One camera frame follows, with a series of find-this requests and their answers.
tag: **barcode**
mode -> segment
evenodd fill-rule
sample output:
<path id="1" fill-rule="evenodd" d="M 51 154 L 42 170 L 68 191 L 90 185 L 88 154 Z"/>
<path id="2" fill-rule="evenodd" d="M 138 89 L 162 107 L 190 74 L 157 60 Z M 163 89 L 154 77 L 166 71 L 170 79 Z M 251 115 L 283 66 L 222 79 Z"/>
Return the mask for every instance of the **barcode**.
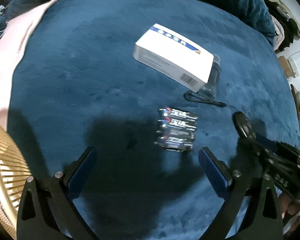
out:
<path id="1" fill-rule="evenodd" d="M 188 76 L 186 73 L 183 73 L 181 75 L 180 80 L 182 80 L 183 82 L 186 82 L 191 87 L 193 87 L 197 84 L 197 80 L 195 80 L 192 77 Z"/>

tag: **transparent bottle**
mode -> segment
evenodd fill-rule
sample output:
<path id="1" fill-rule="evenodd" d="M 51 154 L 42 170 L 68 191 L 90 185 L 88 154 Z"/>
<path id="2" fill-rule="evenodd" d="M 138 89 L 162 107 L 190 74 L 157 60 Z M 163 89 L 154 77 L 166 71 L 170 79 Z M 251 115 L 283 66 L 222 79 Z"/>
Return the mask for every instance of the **transparent bottle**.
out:
<path id="1" fill-rule="evenodd" d="M 220 57 L 218 54 L 214 54 L 208 83 L 203 85 L 203 87 L 198 91 L 198 94 L 200 96 L 207 97 L 209 99 L 214 99 L 216 97 L 220 71 Z"/>

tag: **blue stripe on box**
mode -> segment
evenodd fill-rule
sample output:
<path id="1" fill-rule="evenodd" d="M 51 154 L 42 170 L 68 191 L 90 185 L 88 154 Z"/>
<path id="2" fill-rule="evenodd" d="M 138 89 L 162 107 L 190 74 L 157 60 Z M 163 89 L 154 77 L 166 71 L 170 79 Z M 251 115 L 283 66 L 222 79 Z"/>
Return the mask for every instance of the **blue stripe on box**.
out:
<path id="1" fill-rule="evenodd" d="M 164 35 L 164 36 L 166 36 L 166 37 L 168 37 L 168 38 L 170 38 L 170 39 L 172 39 L 172 40 L 174 40 L 174 41 L 176 41 L 176 42 L 178 42 L 178 43 L 180 43 L 180 44 L 186 46 L 188 49 L 191 49 L 191 50 L 193 50 L 194 52 L 196 52 L 196 53 L 198 53 L 198 54 L 201 53 L 201 51 L 198 50 L 197 48 L 195 48 L 194 46 L 190 45 L 189 43 L 186 43 L 185 41 L 179 39 L 179 38 L 176 37 L 176 36 L 173 36 L 173 35 L 170 34 L 170 33 L 167 33 L 167 32 L 165 32 L 165 31 L 163 31 L 163 30 L 161 30 L 161 29 L 158 29 L 158 28 L 156 28 L 156 27 L 154 27 L 154 26 L 152 26 L 152 27 L 150 28 L 150 30 L 155 31 L 155 32 L 157 32 L 157 33 L 160 33 L 160 34 L 162 34 L 162 35 Z"/>

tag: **pink garment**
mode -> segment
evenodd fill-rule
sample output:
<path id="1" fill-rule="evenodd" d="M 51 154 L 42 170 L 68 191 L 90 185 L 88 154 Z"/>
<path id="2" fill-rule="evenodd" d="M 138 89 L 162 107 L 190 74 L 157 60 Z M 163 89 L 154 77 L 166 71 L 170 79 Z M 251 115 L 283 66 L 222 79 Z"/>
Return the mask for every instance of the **pink garment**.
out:
<path id="1" fill-rule="evenodd" d="M 51 0 L 10 20 L 0 39 L 0 125 L 5 131 L 7 130 L 13 72 L 23 58 L 31 34 L 46 10 L 56 1 Z"/>

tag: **black cord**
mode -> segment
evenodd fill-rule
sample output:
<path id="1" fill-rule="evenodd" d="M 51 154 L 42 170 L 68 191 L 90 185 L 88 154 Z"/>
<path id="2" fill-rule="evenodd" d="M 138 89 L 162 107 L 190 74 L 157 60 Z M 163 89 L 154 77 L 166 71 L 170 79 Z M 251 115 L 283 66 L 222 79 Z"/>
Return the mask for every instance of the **black cord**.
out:
<path id="1" fill-rule="evenodd" d="M 217 107 L 231 107 L 234 109 L 234 111 L 238 111 L 234 106 L 227 105 L 226 103 L 223 102 L 217 102 L 211 99 L 207 99 L 198 93 L 192 92 L 192 91 L 187 91 L 186 93 L 183 94 L 183 97 L 185 100 L 190 101 L 190 102 L 195 102 L 195 103 L 203 103 L 203 104 L 209 104 L 209 105 L 214 105 Z"/>

